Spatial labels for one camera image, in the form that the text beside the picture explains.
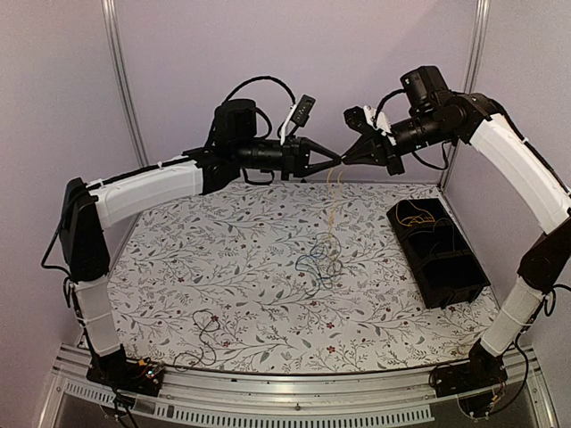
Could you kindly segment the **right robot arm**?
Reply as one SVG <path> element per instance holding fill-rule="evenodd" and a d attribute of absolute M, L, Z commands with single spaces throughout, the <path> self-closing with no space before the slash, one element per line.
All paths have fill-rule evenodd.
<path fill-rule="evenodd" d="M 395 176 L 408 154 L 443 142 L 465 144 L 506 180 L 540 232 L 520 259 L 499 314 L 472 347 L 473 360 L 462 367 L 461 381 L 479 389 L 494 377 L 494 360 L 532 324 L 570 261 L 570 188 L 490 96 L 449 88 L 434 65 L 405 73 L 400 84 L 374 107 L 344 111 L 345 124 L 359 137 L 343 163 L 378 166 Z"/>

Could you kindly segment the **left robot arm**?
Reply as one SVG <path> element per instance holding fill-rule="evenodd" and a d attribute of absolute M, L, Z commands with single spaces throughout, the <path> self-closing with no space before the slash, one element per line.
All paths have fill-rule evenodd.
<path fill-rule="evenodd" d="M 66 296 L 99 374 L 112 386 L 126 386 L 133 370 L 114 325 L 107 291 L 111 266 L 104 237 L 107 228 L 167 202 L 215 193 L 246 169 L 288 179 L 340 164 L 340 155 L 286 130 L 278 139 L 259 136 L 260 114 L 251 99 L 226 100 L 214 111 L 204 146 L 116 177 L 90 184 L 74 178 L 66 185 L 51 242 L 61 245 Z"/>

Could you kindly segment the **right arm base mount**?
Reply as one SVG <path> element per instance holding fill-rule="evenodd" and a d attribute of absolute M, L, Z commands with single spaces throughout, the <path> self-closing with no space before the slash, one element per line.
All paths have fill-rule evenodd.
<path fill-rule="evenodd" d="M 437 365 L 429 374 L 428 384 L 438 398 L 469 393 L 457 403 L 459 410 L 470 419 L 499 414 L 519 398 L 530 373 L 529 357 L 522 349 L 517 351 L 525 361 L 524 378 L 508 400 L 505 400 L 508 374 L 502 357 L 474 354 L 466 363 Z"/>

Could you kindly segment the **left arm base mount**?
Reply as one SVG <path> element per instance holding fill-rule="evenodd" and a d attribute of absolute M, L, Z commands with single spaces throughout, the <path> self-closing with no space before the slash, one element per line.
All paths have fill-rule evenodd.
<path fill-rule="evenodd" d="M 87 379 L 120 391 L 129 391 L 157 397 L 164 377 L 163 363 L 152 362 L 149 358 L 132 360 L 126 351 L 120 349 L 107 355 L 94 354 Z"/>

